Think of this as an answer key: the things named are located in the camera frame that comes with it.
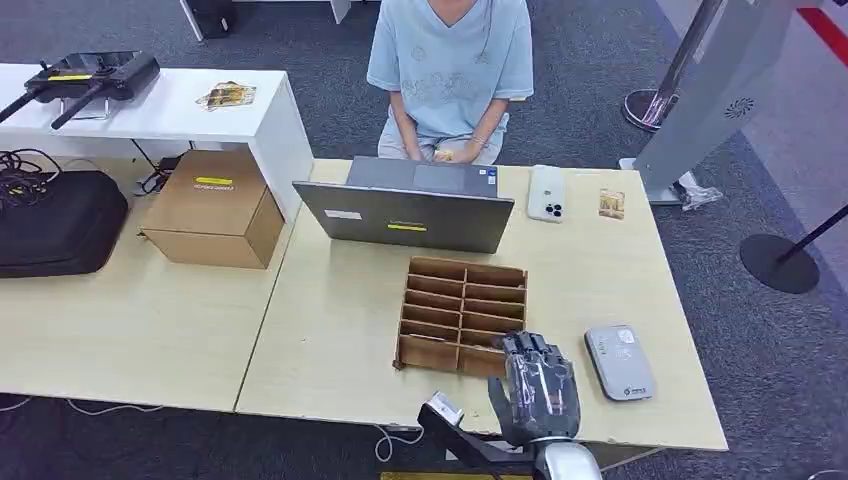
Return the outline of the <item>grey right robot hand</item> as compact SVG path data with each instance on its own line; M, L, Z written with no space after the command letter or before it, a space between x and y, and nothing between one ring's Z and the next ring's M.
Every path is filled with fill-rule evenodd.
M513 446L574 439L581 413L569 358L528 331L507 333L498 345L505 353L505 377L489 377L487 388L503 438Z

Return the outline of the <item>person's left hand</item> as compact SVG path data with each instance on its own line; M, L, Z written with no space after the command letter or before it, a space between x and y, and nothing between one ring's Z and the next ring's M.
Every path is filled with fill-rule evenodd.
M485 142L480 141L476 137L471 137L463 142L457 141L450 153L449 161L460 164L473 163L480 155L484 146Z

